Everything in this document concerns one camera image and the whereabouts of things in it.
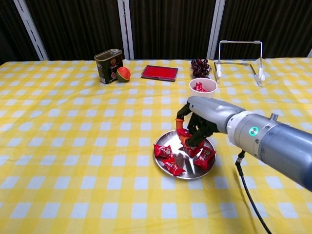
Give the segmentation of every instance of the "gray metal cylinder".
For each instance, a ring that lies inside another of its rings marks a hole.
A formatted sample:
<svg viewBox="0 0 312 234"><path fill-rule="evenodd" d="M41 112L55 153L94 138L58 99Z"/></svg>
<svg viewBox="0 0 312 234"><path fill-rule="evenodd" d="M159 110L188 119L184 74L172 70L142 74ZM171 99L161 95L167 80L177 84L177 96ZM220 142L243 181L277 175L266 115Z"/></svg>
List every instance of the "gray metal cylinder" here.
<svg viewBox="0 0 312 234"><path fill-rule="evenodd" d="M265 116L249 114L235 128L235 145L260 159L258 154L260 142L267 132L277 124L280 123Z"/></svg>
<svg viewBox="0 0 312 234"><path fill-rule="evenodd" d="M312 135L286 124L262 138L258 158L312 192Z"/></svg>

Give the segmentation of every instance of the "green indicator light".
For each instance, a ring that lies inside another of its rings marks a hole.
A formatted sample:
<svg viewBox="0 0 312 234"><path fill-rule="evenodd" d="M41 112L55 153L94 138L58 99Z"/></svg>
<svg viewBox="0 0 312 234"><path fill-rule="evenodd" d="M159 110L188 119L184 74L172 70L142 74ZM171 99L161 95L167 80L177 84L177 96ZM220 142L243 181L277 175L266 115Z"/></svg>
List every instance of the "green indicator light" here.
<svg viewBox="0 0 312 234"><path fill-rule="evenodd" d="M259 128L256 126L249 129L249 135L251 135L252 137L257 135L258 133L259 133Z"/></svg>

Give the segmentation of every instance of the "can label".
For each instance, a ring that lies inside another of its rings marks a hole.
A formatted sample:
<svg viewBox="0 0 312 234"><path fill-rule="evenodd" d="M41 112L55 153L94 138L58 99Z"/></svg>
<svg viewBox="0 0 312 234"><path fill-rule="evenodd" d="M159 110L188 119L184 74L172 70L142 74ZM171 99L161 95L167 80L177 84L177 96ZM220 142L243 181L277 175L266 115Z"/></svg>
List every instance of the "can label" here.
<svg viewBox="0 0 312 234"><path fill-rule="evenodd" d="M107 61L97 61L97 69L100 81L104 84L112 83L116 80L116 71L122 67L122 57L117 55Z"/></svg>

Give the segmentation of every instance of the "red tray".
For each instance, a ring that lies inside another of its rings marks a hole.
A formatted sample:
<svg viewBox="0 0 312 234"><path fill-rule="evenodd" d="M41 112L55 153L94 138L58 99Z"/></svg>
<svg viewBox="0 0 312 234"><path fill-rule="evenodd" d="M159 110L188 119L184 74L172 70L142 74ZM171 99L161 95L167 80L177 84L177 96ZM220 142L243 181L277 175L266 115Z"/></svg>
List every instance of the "red tray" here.
<svg viewBox="0 0 312 234"><path fill-rule="evenodd" d="M147 65L141 76L146 79L158 79L165 81L175 81L178 69L172 67L159 67Z"/></svg>

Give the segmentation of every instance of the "metal frame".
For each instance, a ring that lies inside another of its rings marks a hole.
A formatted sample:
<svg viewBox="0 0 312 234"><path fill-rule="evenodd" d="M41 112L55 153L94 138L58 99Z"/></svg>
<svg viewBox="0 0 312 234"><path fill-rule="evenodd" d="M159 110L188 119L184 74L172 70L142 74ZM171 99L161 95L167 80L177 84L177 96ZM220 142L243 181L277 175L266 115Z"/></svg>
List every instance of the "metal frame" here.
<svg viewBox="0 0 312 234"><path fill-rule="evenodd" d="M40 60L49 60L37 28L24 0L13 0Z"/></svg>
<svg viewBox="0 0 312 234"><path fill-rule="evenodd" d="M127 26L126 26L126 14L125 14L124 1L123 0L117 0L117 1L118 1L121 36L122 36L123 54L125 55L125 59L129 59L129 45L128 45L128 39L127 39Z"/></svg>
<svg viewBox="0 0 312 234"><path fill-rule="evenodd" d="M216 46L218 44L219 32L222 22L225 0L216 0L214 6L214 17L211 25L209 44L207 50L207 59L214 59Z"/></svg>
<svg viewBox="0 0 312 234"><path fill-rule="evenodd" d="M241 43L241 44L260 44L260 66L259 66L259 73L258 75L256 74L256 72L254 71L253 66L250 63L246 63L246 62L221 62L220 61L220 57L221 57L221 44L227 44L227 43ZM250 66L253 74L254 74L254 79L257 82L258 86L262 86L262 81L265 80L265 76L263 74L263 68L262 68L262 42L259 40L255 40L255 41L234 41L234 40L221 40L219 42L219 56L218 56L218 62L214 62L214 73L215 73L215 78L217 83L220 82L220 78L221 78L221 64L235 64L235 65L244 65L244 66Z"/></svg>
<svg viewBox="0 0 312 234"><path fill-rule="evenodd" d="M124 0L130 59L134 59L129 0Z"/></svg>

